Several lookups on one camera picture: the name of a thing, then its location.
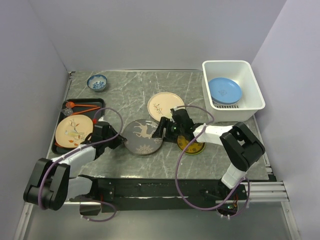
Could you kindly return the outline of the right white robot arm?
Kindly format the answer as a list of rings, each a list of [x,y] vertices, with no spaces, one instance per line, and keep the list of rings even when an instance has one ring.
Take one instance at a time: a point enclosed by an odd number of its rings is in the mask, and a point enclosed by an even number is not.
[[[194,123],[186,109],[171,109],[172,117],[160,118],[159,125],[152,134],[166,142],[175,142],[184,137],[194,143],[209,143],[224,147],[230,159],[230,165],[221,178],[219,195],[224,199],[232,198],[236,184],[245,177],[250,167],[266,152],[262,142],[243,122],[234,125],[218,126],[206,123]]]

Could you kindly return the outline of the blue plate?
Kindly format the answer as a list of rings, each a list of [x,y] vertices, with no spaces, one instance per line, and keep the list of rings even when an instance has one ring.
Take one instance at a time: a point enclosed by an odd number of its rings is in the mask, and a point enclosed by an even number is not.
[[[214,78],[208,82],[208,87],[211,99],[221,103],[235,103],[243,96],[241,87],[229,78]]]

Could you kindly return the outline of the cream plate with twig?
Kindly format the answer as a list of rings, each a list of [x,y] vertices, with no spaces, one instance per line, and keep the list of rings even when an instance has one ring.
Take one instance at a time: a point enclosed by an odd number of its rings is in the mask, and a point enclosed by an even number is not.
[[[184,101],[175,93],[159,92],[149,99],[147,110],[149,115],[159,122],[161,117],[168,119],[172,117],[171,109],[184,105]]]

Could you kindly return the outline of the white fluted deep plate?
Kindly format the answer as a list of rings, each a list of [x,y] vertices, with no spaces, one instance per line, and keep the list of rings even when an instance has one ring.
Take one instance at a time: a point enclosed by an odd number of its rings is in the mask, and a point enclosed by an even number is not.
[[[230,108],[237,108],[237,107],[238,107],[238,103],[237,103],[237,102],[223,103],[223,102],[219,102],[219,101],[212,100],[212,103],[213,103],[214,105],[228,106],[228,107],[230,107]]]

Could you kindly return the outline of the grey reindeer plate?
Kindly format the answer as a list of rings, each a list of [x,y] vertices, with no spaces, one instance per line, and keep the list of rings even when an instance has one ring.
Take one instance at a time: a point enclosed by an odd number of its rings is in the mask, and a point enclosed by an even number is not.
[[[122,136],[126,138],[125,147],[133,154],[145,156],[155,153],[163,144],[162,138],[153,138],[158,124],[147,119],[138,119],[129,123]]]

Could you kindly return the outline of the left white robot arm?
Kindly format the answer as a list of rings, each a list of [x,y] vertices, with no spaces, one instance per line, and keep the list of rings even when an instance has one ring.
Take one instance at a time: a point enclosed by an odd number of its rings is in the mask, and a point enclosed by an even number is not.
[[[77,175],[82,166],[99,158],[106,148],[116,149],[127,139],[108,122],[99,121],[78,147],[59,157],[36,161],[23,192],[26,203],[43,210],[59,210],[66,200],[82,195],[95,200],[100,193],[98,186],[87,176]]]

